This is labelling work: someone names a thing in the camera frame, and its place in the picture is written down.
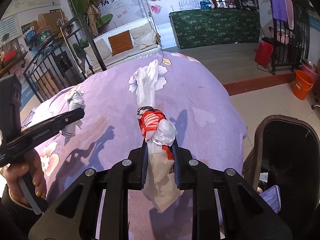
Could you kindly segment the left hand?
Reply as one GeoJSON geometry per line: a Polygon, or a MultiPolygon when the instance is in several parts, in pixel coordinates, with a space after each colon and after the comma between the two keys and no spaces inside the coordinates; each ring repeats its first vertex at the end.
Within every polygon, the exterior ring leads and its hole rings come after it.
{"type": "MultiPolygon", "coordinates": [[[[47,185],[42,170],[42,163],[39,154],[31,151],[34,154],[32,167],[34,173],[32,175],[33,185],[35,186],[35,194],[43,199],[46,198],[47,185]]],[[[25,198],[18,184],[18,178],[24,176],[29,171],[30,165],[27,162],[13,163],[9,167],[1,168],[1,175],[6,179],[9,188],[9,195],[15,203],[19,203],[25,207],[31,207],[25,198]]]]}

